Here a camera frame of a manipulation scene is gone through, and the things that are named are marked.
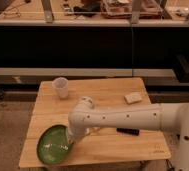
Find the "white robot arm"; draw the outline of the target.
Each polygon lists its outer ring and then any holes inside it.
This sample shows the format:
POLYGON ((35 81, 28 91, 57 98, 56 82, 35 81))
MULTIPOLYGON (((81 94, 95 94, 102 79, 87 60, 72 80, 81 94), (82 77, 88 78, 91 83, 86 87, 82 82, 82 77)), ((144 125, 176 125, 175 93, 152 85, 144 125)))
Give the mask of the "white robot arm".
POLYGON ((189 102, 98 109, 90 97, 84 96, 68 114, 68 140, 82 139, 91 127, 160 130, 178 134, 175 171, 189 171, 189 102))

